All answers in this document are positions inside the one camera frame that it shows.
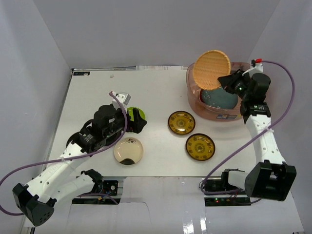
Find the blue floral ceramic plate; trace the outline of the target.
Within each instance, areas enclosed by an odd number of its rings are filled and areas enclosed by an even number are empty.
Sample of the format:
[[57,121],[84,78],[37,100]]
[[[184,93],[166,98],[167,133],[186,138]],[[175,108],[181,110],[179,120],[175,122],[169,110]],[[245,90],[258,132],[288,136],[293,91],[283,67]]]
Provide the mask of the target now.
[[227,93],[222,88],[201,90],[200,100],[208,106],[219,109],[233,109],[238,103],[238,96]]

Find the woven bamboo plate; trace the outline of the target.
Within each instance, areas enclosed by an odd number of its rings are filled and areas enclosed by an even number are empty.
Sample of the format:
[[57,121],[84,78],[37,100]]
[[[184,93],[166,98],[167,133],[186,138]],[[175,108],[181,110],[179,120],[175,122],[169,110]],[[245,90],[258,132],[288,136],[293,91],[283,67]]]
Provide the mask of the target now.
[[219,77],[230,74],[229,57],[220,50],[210,50],[198,57],[193,66],[193,79],[204,90],[214,90],[221,86]]

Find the cream ceramic plate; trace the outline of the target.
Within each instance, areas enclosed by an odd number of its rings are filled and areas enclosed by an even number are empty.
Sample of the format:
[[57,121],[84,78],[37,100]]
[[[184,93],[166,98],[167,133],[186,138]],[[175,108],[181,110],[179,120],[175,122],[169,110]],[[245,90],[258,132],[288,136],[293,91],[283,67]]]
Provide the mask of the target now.
[[143,155],[143,145],[134,137],[123,138],[114,147],[114,157],[123,165],[136,164],[143,158]]

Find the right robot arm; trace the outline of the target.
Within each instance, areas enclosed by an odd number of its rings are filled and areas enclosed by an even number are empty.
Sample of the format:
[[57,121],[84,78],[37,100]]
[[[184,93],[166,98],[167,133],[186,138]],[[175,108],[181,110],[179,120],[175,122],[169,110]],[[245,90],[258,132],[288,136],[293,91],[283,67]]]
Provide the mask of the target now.
[[248,197],[284,201],[296,169],[286,163],[270,128],[271,112],[265,102],[270,78],[263,73],[250,76],[237,70],[218,81],[226,92],[241,98],[240,112],[253,139],[256,157],[256,165],[249,172],[229,169],[227,178],[220,182],[221,191],[230,195],[239,188]]

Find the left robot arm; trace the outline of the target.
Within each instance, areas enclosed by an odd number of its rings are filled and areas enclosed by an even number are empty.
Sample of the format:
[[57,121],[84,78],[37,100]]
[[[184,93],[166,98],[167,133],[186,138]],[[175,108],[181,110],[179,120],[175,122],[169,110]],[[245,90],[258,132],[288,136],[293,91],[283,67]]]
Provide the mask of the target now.
[[103,176],[93,169],[81,171],[80,176],[66,184],[63,182],[94,153],[116,144],[122,133],[138,134],[146,124],[145,115],[139,108],[128,108],[123,113],[112,104],[100,106],[93,118],[69,137],[56,162],[25,185],[19,183],[13,188],[17,207],[38,227],[52,216],[61,201],[83,194],[103,193]]

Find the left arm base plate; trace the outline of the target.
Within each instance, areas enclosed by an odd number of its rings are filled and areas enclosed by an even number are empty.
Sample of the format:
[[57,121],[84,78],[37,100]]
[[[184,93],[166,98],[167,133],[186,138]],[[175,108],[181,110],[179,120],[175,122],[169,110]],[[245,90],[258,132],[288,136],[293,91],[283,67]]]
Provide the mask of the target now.
[[102,186],[97,190],[99,195],[77,197],[72,200],[75,205],[118,205],[118,180],[104,180]]

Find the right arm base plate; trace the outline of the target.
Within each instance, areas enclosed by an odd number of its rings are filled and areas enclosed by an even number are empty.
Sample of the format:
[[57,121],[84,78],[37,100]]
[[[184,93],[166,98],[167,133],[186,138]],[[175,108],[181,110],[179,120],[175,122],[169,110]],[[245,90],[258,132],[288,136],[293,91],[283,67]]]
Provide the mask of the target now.
[[250,206],[251,200],[244,191],[224,182],[221,177],[209,178],[204,189],[206,207]]

